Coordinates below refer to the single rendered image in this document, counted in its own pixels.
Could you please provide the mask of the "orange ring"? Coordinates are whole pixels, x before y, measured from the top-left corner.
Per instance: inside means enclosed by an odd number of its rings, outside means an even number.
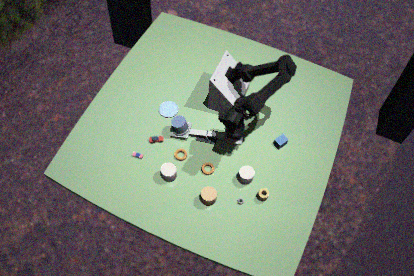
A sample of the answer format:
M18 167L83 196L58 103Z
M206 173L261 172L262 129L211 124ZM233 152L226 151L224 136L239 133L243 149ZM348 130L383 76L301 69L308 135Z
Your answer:
M209 172L205 171L205 170L204 170L204 168L205 168L206 166L210 166L210 167L212 168L212 170L211 170L211 171L209 171ZM214 173L214 170L215 170L214 165L213 165L212 163L210 163L210 162L206 162L206 163L204 163L204 164L202 165L202 172L203 172L203 174L205 174L205 175L211 175L211 174L213 174L213 173Z
M183 154L184 154L184 156L183 156L183 157L178 157L178 156L177 156L177 153L178 153L178 152L183 153ZM177 160L182 161L182 160L185 160L185 159L186 159L186 157L187 157L187 152L186 152L185 150L183 150L183 149L178 149L178 150L176 150L176 151L174 152L174 156L175 156L175 158L176 158Z

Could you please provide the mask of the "blue box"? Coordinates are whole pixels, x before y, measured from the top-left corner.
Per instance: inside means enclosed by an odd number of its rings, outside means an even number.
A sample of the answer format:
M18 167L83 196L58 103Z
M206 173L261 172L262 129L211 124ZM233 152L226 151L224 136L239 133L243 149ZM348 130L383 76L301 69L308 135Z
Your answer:
M277 147L277 149L281 149L284 145L286 145L288 142L288 138L286 137L286 135L283 133L280 136L278 136L277 138L274 139L273 144Z

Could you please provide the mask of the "brown cylinder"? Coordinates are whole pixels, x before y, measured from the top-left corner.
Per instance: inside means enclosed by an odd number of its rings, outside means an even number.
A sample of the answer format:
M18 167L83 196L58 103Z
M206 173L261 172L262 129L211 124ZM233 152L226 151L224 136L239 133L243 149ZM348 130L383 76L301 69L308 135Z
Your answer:
M217 200L217 191L213 187L205 187L201 191L200 201L206 205L211 206Z

